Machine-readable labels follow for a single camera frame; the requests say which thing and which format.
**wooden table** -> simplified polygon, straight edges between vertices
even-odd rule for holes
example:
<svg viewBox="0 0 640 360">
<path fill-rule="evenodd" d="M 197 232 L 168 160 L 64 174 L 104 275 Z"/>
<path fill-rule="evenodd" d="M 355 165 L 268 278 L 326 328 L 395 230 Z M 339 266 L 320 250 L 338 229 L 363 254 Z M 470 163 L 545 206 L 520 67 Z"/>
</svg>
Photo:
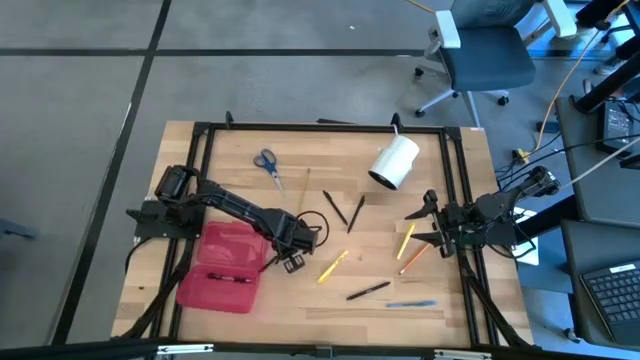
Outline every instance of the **wooden table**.
<svg viewBox="0 0 640 360">
<path fill-rule="evenodd" d="M 166 166 L 184 164 L 192 128 L 193 122 L 167 123 L 149 194 Z M 484 132 L 469 128 L 461 130 L 474 197 L 496 191 Z M 408 223 L 402 219 L 422 206 L 422 195 L 427 189 L 436 190 L 441 206 L 447 199 L 437 136 L 411 134 L 408 137 L 420 146 L 420 153 L 399 191 L 393 192 L 367 175 L 378 149 L 390 142 L 389 134 L 216 131 L 209 179 L 259 206 L 280 207 L 297 214 L 306 171 L 311 168 L 302 210 L 324 213 L 331 225 L 331 236 L 313 256 L 305 256 L 307 265 L 298 272 L 287 274 L 282 266 L 273 266 L 263 273 L 249 314 L 185 308 L 179 338 L 240 343 L 469 347 L 455 257 L 442 259 L 438 251 L 430 249 L 403 276 L 398 275 L 408 259 L 423 246 L 423 243 L 411 240 L 402 259 L 396 260 L 399 244 L 408 228 Z M 200 152 L 204 148 L 204 137 L 201 142 Z M 268 174 L 252 163 L 252 158 L 265 147 L 278 157 L 278 171 L 286 198 L 281 196 Z M 460 199 L 462 190 L 453 144 L 449 148 Z M 360 196 L 366 196 L 366 203 L 350 234 L 346 233 L 346 226 L 340 222 L 322 190 L 331 193 L 348 219 Z M 209 221 L 230 220 L 218 210 L 207 211 Z M 420 220 L 416 231 L 430 231 L 430 227 L 429 221 Z M 113 335 L 129 329 L 157 293 L 167 243 L 167 240 L 150 241 L 133 256 Z M 318 276 L 343 250 L 349 250 L 346 259 L 327 282 L 317 284 Z M 514 261 L 488 250 L 485 251 L 485 262 L 494 301 L 520 336 L 531 342 Z M 382 281 L 392 284 L 358 300 L 345 301 L 346 296 Z M 385 308 L 388 302 L 427 299 L 436 300 L 438 305 Z M 172 295 L 165 308 L 161 335 L 168 333 L 173 303 Z M 481 338 L 486 341 L 482 307 L 476 303 L 478 328 Z"/>
</svg>

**black pen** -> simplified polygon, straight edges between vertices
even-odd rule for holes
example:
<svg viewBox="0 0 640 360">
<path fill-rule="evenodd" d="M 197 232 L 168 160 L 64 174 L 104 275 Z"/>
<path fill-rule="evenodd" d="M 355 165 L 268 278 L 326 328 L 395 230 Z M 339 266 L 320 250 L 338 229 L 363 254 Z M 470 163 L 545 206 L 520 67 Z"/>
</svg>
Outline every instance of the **black pen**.
<svg viewBox="0 0 640 360">
<path fill-rule="evenodd" d="M 338 216 L 340 216 L 340 220 L 342 220 L 342 222 L 345 225 L 349 225 L 349 223 L 347 222 L 347 219 L 345 219 L 344 215 L 342 215 L 342 213 L 340 212 L 340 209 L 338 209 L 338 207 L 336 206 L 336 203 L 333 202 L 331 195 L 329 195 L 329 193 L 324 190 L 322 190 L 322 193 L 324 194 L 324 197 L 326 197 L 327 200 L 329 200 L 329 204 L 331 204 L 331 207 L 333 208 L 333 210 L 335 210 L 338 213 Z"/>
<path fill-rule="evenodd" d="M 347 228 L 347 234 L 351 232 L 351 228 L 353 228 L 353 224 L 356 223 L 356 218 L 358 217 L 358 213 L 360 209 L 364 205 L 364 195 L 360 198 L 360 202 L 358 203 L 358 207 L 356 207 L 356 212 L 353 213 L 353 217 L 351 218 L 351 222 L 349 223 L 349 227 Z"/>
<path fill-rule="evenodd" d="M 391 282 L 390 282 L 390 281 L 385 281 L 385 282 L 383 282 L 382 284 L 378 284 L 378 285 L 376 285 L 376 286 L 374 286 L 374 287 L 372 287 L 372 288 L 368 288 L 367 290 L 362 290 L 362 291 L 360 291 L 359 293 L 355 293 L 355 294 L 353 294 L 353 295 L 349 296 L 349 297 L 347 298 L 347 301 L 349 301 L 349 300 L 353 300 L 353 299 L 356 299 L 356 298 L 359 298 L 359 297 L 360 297 L 360 296 L 362 296 L 362 295 L 367 295 L 367 294 L 368 294 L 368 293 L 370 293 L 370 292 L 374 292 L 374 291 L 376 291 L 376 290 L 382 289 L 383 287 L 388 286 L 389 284 L 391 284 Z"/>
<path fill-rule="evenodd" d="M 207 277 L 209 279 L 233 281 L 233 282 L 240 282 L 240 283 L 245 283 L 245 284 L 250 284 L 250 283 L 253 282 L 253 280 L 248 279 L 248 278 L 219 275 L 219 274 L 216 274 L 216 273 L 208 273 Z"/>
</svg>

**keyboard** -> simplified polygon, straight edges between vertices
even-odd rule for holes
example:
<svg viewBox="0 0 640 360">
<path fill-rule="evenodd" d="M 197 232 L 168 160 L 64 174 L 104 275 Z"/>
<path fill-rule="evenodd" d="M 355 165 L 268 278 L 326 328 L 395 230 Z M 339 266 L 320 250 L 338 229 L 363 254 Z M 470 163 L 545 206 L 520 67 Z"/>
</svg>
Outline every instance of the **keyboard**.
<svg viewBox="0 0 640 360">
<path fill-rule="evenodd" d="M 582 283 L 616 343 L 640 345 L 640 261 L 582 275 Z"/>
</svg>

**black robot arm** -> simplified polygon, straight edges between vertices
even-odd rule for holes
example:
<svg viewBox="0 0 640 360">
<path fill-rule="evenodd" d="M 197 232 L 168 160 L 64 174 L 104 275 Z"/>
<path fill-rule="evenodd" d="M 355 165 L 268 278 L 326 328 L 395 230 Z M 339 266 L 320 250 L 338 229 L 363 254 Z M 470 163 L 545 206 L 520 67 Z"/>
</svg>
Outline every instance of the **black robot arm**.
<svg viewBox="0 0 640 360">
<path fill-rule="evenodd" d="M 518 201 L 531 196 L 553 195 L 559 188 L 560 183 L 556 178 L 546 168 L 538 166 L 515 188 L 507 192 L 484 194 L 474 203 L 463 206 L 453 202 L 438 210 L 435 191 L 429 190 L 423 197 L 422 209 L 405 219 L 418 219 L 428 215 L 434 217 L 435 232 L 413 234 L 411 237 L 439 247 L 443 258 L 454 255 L 456 245 L 512 245 L 505 242 L 508 242 L 508 238 L 487 236 L 487 233 L 496 226 L 512 226 L 512 211 Z"/>
<path fill-rule="evenodd" d="M 192 177 L 196 178 L 197 189 L 195 194 L 186 195 Z M 223 189 L 214 181 L 202 179 L 196 169 L 181 165 L 167 167 L 155 195 L 167 207 L 167 213 L 178 222 L 189 221 L 185 216 L 188 209 L 204 205 L 250 224 L 258 234 L 271 242 L 277 253 L 274 261 L 285 260 L 288 272 L 304 266 L 304 260 L 298 252 L 313 254 L 315 250 L 319 229 L 309 228 L 304 220 L 282 209 L 263 209 Z"/>
</svg>

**white mug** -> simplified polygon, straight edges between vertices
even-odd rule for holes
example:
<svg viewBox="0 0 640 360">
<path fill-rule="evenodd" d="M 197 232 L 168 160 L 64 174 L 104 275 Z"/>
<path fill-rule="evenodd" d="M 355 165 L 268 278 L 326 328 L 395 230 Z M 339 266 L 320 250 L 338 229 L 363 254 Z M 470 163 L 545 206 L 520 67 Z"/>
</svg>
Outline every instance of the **white mug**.
<svg viewBox="0 0 640 360">
<path fill-rule="evenodd" d="M 396 135 L 391 144 L 382 149 L 369 169 L 369 175 L 383 186 L 397 190 L 411 171 L 413 160 L 419 152 L 418 144 L 405 136 Z"/>
</svg>

